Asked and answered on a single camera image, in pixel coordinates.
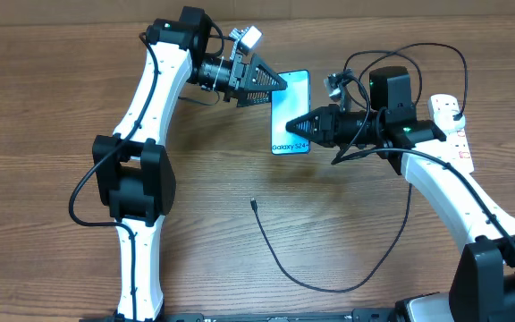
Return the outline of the Galaxy S24 smartphone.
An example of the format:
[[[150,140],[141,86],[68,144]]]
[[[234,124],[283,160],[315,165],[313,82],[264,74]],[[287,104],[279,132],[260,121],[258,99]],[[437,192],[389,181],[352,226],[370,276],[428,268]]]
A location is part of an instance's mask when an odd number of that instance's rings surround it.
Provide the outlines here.
[[[271,151],[273,155],[307,154],[309,141],[288,132],[286,123],[310,111],[310,77],[308,70],[281,72],[285,90],[274,91],[271,102]]]

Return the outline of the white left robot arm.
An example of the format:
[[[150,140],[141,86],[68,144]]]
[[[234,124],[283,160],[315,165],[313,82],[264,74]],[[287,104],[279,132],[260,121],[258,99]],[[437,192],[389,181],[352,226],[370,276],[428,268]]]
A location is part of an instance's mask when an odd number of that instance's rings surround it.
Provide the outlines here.
[[[92,156],[102,203],[118,233],[121,296],[113,321],[159,321],[161,233],[176,192],[167,132],[183,87],[190,83],[235,99],[267,103],[286,82],[254,49],[254,26],[224,35],[204,10],[186,6],[178,21],[157,19],[142,38],[147,49],[139,85],[110,136],[97,136]]]

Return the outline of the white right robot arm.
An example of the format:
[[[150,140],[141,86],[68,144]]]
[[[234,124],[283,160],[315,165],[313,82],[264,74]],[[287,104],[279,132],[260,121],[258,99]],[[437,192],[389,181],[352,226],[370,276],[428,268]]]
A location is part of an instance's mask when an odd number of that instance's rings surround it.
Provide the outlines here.
[[[409,74],[389,66],[369,74],[364,111],[353,112],[347,70],[325,85],[332,104],[286,124],[320,146],[339,147],[337,162],[377,154],[428,200],[449,229],[460,261],[447,293],[400,300],[385,312],[361,309],[358,321],[515,321],[515,218],[500,208],[452,157],[447,130],[439,121],[419,120]]]

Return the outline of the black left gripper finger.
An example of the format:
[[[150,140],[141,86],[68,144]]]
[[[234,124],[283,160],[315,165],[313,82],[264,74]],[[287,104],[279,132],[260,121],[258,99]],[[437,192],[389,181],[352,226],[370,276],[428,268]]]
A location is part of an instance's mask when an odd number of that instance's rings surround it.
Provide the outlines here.
[[[271,102],[271,91],[245,91],[236,93],[237,107],[262,105]]]
[[[273,92],[287,88],[287,82],[257,54],[251,57],[245,77],[244,89],[248,92]]]

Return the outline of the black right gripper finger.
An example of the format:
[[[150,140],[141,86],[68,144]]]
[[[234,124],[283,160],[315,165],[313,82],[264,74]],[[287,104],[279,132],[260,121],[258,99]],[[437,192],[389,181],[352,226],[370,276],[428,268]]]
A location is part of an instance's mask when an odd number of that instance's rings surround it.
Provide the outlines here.
[[[307,114],[288,121],[285,129],[288,132],[319,132],[321,130],[321,122],[328,113],[329,106],[321,106]]]
[[[307,130],[303,130],[298,128],[296,125],[287,125],[286,130],[319,146],[326,146],[324,134],[317,126],[310,126]]]

